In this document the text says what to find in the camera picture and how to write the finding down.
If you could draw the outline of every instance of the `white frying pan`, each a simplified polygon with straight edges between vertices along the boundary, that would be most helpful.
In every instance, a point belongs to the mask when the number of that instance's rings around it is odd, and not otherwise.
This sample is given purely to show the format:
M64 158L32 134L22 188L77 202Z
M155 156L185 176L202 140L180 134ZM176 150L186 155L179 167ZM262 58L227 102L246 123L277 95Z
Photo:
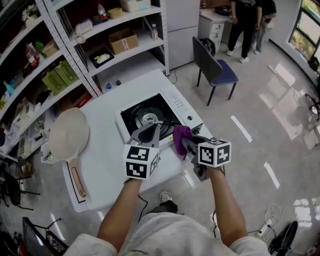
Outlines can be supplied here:
M90 128L85 114L79 108L71 108L62 112L54 122L48 143L55 158L69 163L76 188L83 198L86 193L78 176L77 157L88 142L89 132Z

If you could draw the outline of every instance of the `wall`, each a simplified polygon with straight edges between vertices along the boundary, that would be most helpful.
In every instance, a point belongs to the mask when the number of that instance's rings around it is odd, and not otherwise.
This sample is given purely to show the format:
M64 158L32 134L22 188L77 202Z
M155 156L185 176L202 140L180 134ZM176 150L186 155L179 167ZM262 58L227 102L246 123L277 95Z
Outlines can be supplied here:
M277 8L277 17L274 20L274 28L270 33L270 39L290 55L312 81L316 82L316 73L309 67L306 59L289 44L289 39L298 17L301 0L274 0L274 2Z

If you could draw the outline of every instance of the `gray floor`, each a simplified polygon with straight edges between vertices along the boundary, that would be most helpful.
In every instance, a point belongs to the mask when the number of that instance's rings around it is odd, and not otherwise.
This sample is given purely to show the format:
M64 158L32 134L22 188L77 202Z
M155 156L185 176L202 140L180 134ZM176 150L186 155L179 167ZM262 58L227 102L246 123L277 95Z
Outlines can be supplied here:
M226 177L244 213L247 230L260 229L267 207L276 204L281 214L278 214L280 221L275 231L279 233L289 222L297 220L299 228L292 247L294 253L303 254L320 230L320 147L314 148L319 135L313 130L316 119L309 112L310 103L304 96L306 92L312 93L311 85L295 64L270 44L265 45L259 56L251 53L250 62L246 64L237 60L240 49L235 50L233 57L221 52L216 57L226 60L239 78L231 100L228 100L231 85L219 87L207 107L211 87L202 76L196 88L198 68L194 63L176 70L175 85L211 133L232 142L232 162L226 165ZM169 79L174 82L175 75L171 74ZM252 142L231 116L243 125ZM57 226L53 226L52 231L63 236L68 245L81 233L95 236L108 210L76 213L60 164L41 165L38 152L34 159L35 175L25 185L31 191L41 192L41 196L23 199L22 203L32 204L34 211L0 204L0 214L8 231L22 232L22 217L46 226L54 216L62 218L57 223L61 234ZM181 213L208 228L213 226L210 214L215 206L208 180L200 183L192 173L185 172L142 193L149 201L146 212L158 204L162 190L172 194ZM139 201L135 220L143 206ZM273 234L268 234L265 239L270 241Z

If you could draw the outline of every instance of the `metal shelving unit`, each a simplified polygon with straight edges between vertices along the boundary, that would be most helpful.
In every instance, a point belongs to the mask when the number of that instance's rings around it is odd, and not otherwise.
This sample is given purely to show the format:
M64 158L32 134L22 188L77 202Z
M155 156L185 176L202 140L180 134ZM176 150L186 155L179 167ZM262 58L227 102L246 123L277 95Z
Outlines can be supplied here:
M8 14L6 13L10 11L11 14L17 12L17 10L22 6L23 1L21 0L11 0L0 12L0 21L5 23L5 20L2 20L3 17L7 17ZM12 41L11 44L4 50L0 57L0 66L5 61L5 59L9 56L9 54L15 50L15 47L24 39L24 37L33 30L37 25L41 22L44 22L47 29L49 30L53 40L55 41L56 45L59 47L59 50L54 53L52 56L44 59L42 62L39 63L39 66L32 71L27 77L24 78L22 83L15 89L14 93L10 96L9 100L5 103L4 108L0 110L0 121L9 107L14 103L15 99L23 93L23 90L28 86L28 84L33 81L44 69L46 69L49 65L51 65L54 61L56 61L59 57L64 56L67 62L70 64L71 68L74 70L76 75L78 76L78 80L75 81L73 84L69 85L66 89L60 92L58 95L48 98L40 107L39 111L35 112L32 117L29 118L27 123L25 123L16 133L15 137L12 138L9 142L9 147L6 150L0 147L0 152L2 154L8 154L20 141L21 135L23 135L30 125L37 120L42 114L44 114L52 105L58 102L62 97L70 93L72 90L77 88L80 85L85 86L88 92L92 95L93 98L97 98L98 95L95 93L93 88L90 86L86 78L84 77L83 73L78 68L77 64L75 63L74 59L70 55L69 51L67 50L66 45L63 43L57 29L55 28L48 11L43 3L42 0L35 0L35 3L39 9L41 16L37 19L34 23L32 28L27 28L22 30Z
M153 41L150 32L147 32L146 30L142 33L138 33L138 47L114 55L114 59L110 60L109 62L105 63L99 68L94 67L92 62L89 60L89 55L94 53L100 47L95 47L89 50L88 52L85 52L84 54L82 54L81 50L77 50L79 42L75 36L74 31L72 31L72 28L70 26L69 20L65 12L60 13L59 11L57 11L66 6L67 4L76 0L43 1L58 33L60 34L71 56L73 57L76 64L82 71L84 77L87 79L94 91L99 96L102 95L102 93L98 89L93 79L96 75L101 87L103 87L104 83L106 82L105 79L101 79L101 77L107 78L112 76L112 74L117 74L118 78L123 82L128 77L134 79L137 76L151 71L150 67L160 67L166 75L169 75L168 30L165 0L152 0L152 6L149 9L139 10L135 12L124 11L124 15L122 17L116 19L109 19L104 23L95 25L92 30L86 32L81 36L81 40L86 40L97 35L98 33L101 33L105 30L113 28L114 26L123 24L134 19L142 19L144 29L147 28L151 30L150 22L155 23L157 25L159 35L158 40ZM137 55L144 52L149 53L147 57L142 59L146 60L145 63L141 60L137 60L136 58ZM138 61L139 65L136 66L125 64L120 66L120 63L122 64L126 60L128 60L126 63Z

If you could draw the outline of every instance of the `blue chair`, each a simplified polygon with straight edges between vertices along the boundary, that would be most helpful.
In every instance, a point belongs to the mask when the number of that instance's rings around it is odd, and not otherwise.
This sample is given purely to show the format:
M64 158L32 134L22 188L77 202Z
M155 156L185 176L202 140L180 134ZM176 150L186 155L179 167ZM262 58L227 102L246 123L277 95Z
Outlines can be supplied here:
M238 77L224 60L216 60L214 57L212 57L207 48L195 36L192 38L192 40L194 62L199 67L198 83L196 87L199 87L202 72L212 86L212 91L207 106L210 105L212 96L214 95L217 86L233 84L228 98L228 100L230 100L232 94L234 93L236 84L239 81Z

